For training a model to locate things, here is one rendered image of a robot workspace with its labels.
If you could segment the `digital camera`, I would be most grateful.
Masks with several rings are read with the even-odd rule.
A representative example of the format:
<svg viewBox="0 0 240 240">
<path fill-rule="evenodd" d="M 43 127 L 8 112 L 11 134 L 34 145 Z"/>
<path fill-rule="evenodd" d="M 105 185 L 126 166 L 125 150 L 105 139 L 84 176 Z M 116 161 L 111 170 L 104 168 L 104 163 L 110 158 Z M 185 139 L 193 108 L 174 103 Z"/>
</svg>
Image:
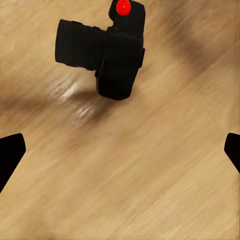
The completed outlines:
<svg viewBox="0 0 240 240">
<path fill-rule="evenodd" d="M 96 91 L 104 98 L 130 97 L 145 48 L 145 6 L 133 0 L 112 0 L 107 30 L 61 19 L 55 40 L 55 61 L 95 70 Z"/>
</svg>

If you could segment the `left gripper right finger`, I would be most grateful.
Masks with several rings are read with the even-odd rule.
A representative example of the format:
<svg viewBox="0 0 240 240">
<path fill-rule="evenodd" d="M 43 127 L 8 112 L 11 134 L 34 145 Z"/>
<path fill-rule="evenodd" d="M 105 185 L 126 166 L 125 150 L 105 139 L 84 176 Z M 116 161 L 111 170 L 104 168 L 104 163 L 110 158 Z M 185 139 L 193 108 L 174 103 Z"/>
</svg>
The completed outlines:
<svg viewBox="0 0 240 240">
<path fill-rule="evenodd" d="M 228 133 L 224 151 L 240 173 L 240 135 Z"/>
</svg>

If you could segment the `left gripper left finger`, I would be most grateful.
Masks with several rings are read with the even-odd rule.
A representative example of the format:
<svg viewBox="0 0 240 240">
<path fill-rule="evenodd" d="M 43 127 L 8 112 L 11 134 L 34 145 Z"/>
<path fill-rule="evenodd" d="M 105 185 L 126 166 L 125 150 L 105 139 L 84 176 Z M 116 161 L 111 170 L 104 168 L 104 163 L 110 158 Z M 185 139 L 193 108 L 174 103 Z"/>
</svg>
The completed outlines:
<svg viewBox="0 0 240 240">
<path fill-rule="evenodd" d="M 0 138 L 0 193 L 26 153 L 22 133 Z"/>
</svg>

